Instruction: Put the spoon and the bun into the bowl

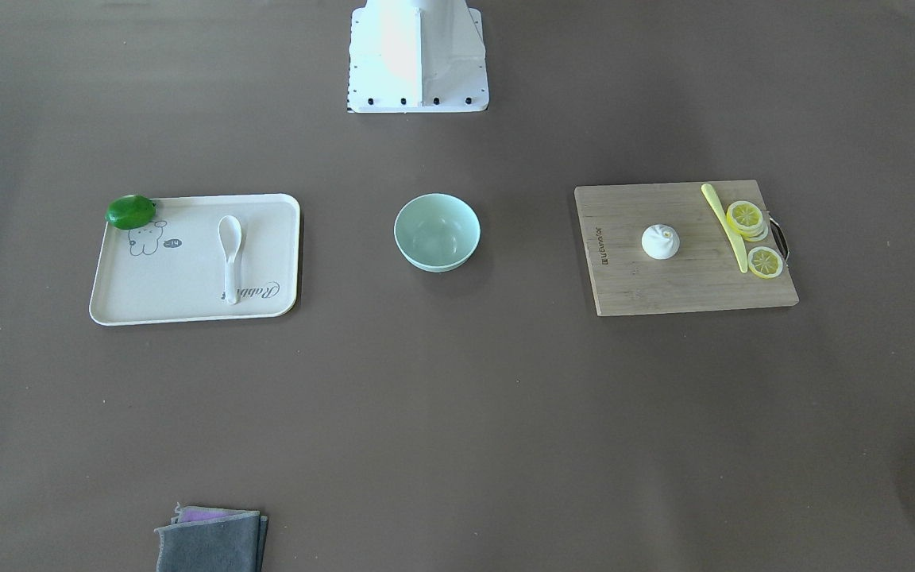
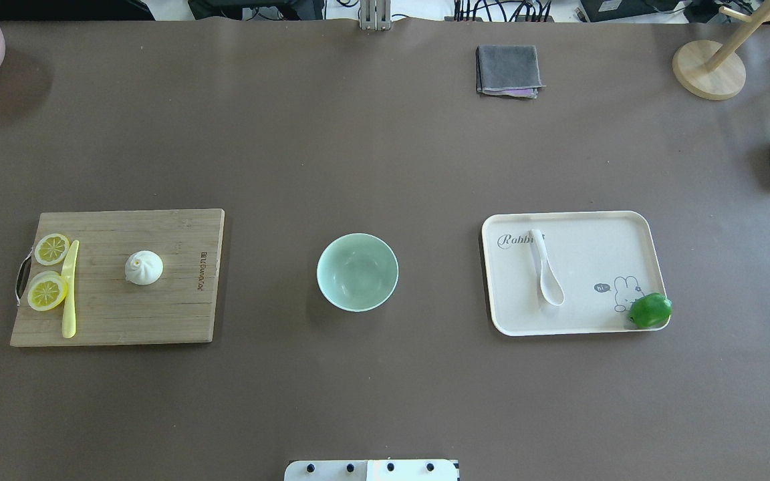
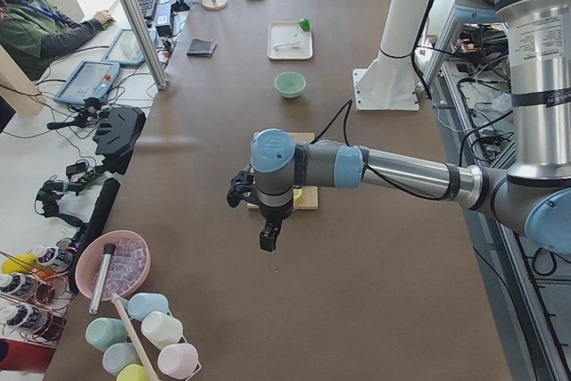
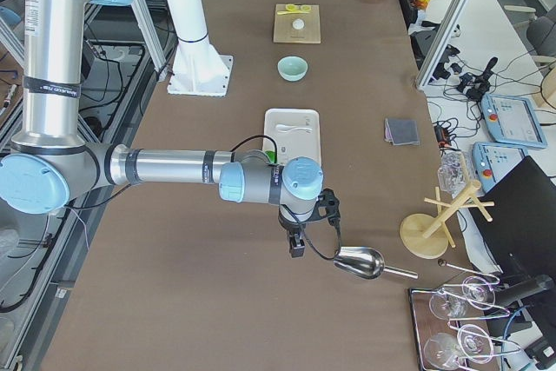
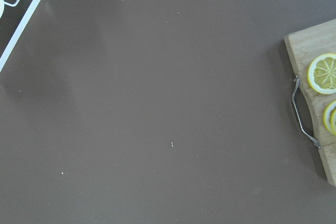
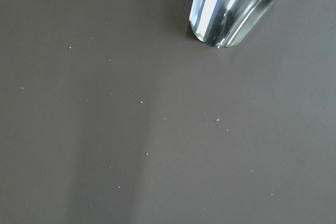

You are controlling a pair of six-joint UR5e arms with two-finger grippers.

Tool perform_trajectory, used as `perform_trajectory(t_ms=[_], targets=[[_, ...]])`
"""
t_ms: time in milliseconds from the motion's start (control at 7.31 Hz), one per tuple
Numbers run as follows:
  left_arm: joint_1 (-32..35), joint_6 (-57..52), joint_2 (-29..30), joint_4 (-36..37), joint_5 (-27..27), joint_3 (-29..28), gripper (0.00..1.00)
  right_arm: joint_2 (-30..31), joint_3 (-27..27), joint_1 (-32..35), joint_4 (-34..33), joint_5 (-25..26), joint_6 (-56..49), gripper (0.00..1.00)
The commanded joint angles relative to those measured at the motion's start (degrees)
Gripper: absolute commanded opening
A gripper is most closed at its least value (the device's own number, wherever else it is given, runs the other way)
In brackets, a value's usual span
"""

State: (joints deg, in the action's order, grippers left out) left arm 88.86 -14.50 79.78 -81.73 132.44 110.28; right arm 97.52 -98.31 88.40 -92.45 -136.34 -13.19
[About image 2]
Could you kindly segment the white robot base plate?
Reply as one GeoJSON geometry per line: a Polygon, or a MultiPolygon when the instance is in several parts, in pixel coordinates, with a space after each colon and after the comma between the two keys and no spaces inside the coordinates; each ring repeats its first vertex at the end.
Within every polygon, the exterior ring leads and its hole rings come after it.
{"type": "Polygon", "coordinates": [[[459,480],[457,460],[296,460],[285,469],[284,480],[459,480]]]}

